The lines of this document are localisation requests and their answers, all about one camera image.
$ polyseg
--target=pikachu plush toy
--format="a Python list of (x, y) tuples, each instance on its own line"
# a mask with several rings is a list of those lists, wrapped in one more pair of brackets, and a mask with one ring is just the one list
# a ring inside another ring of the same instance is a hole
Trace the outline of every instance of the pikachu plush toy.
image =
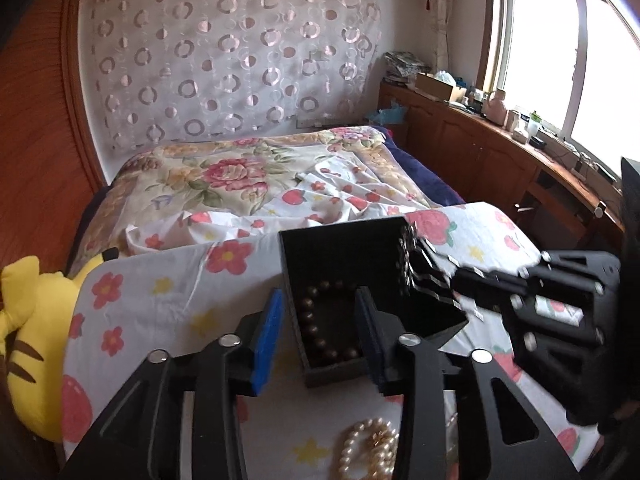
[(117, 249), (94, 256), (72, 280), (61, 272), (40, 274), (36, 256), (0, 274), (0, 354), (6, 355), (4, 338), (18, 331), (6, 364), (12, 404), (27, 428), (52, 442), (62, 441), (62, 365), (80, 286), (91, 270), (117, 257)]

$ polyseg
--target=white pearl necklace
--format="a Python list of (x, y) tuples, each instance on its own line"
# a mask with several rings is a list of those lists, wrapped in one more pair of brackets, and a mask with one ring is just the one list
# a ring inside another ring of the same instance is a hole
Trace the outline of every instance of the white pearl necklace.
[(349, 472), (352, 461), (356, 458), (356, 439), (365, 430), (371, 432), (366, 439), (366, 443), (369, 444), (369, 471), (360, 480), (390, 480), (396, 462), (399, 435), (391, 428), (391, 422), (382, 418), (370, 418), (353, 426), (344, 441), (338, 471), (344, 480), (351, 480)]

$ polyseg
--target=brown stripe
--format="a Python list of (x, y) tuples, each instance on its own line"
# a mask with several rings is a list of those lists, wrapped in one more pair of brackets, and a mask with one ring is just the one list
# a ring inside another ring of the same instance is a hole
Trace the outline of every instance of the brown stripe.
[(14, 374), (21, 379), (24, 379), (28, 383), (35, 383), (36, 379), (31, 377), (31, 374), (22, 368), (19, 364), (14, 363), (13, 361), (9, 361), (9, 364), (6, 368), (8, 374)]
[(15, 340), (14, 351), (22, 352), (29, 357), (37, 359), (38, 361), (44, 361), (44, 357), (42, 357), (33, 346), (29, 343), (25, 343), (24, 341), (20, 341), (19, 339)]

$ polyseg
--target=navy blue bed sheet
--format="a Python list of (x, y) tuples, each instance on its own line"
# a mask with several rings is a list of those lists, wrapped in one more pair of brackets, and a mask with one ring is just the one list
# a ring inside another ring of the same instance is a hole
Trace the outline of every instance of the navy blue bed sheet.
[(400, 167), (416, 183), (420, 190), (432, 201), (442, 205), (458, 205), (465, 203), (464, 200), (451, 187), (437, 176), (433, 171), (425, 167), (419, 160), (398, 148), (389, 135), (389, 130), (382, 126), (374, 126), (385, 136), (385, 146), (400, 164)]

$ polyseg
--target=silver screw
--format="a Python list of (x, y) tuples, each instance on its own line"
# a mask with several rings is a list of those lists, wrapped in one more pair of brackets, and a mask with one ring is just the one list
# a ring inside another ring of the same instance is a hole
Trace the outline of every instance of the silver screw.
[(522, 298), (520, 296), (518, 296), (517, 294), (513, 294), (511, 296), (511, 306), (515, 310), (518, 310), (518, 309), (522, 308)]
[(236, 334), (225, 334), (220, 339), (218, 339), (218, 343), (220, 346), (238, 346), (242, 340)]
[(415, 334), (402, 334), (398, 338), (398, 342), (403, 346), (418, 346), (420, 344), (420, 338)]
[(601, 345), (604, 345), (604, 333), (598, 327), (596, 327), (596, 339), (598, 343), (600, 343)]
[(488, 350), (478, 349), (471, 352), (471, 358), (476, 363), (485, 364), (485, 363), (490, 363), (491, 359), (493, 359), (494, 357), (491, 355), (491, 352), (489, 352)]
[(153, 350), (149, 352), (149, 355), (146, 356), (146, 359), (155, 365), (164, 363), (170, 357), (169, 352), (166, 350)]
[(538, 348), (536, 336), (534, 336), (531, 332), (527, 332), (524, 335), (524, 346), (527, 350), (529, 350), (529, 352), (533, 352), (536, 348)]

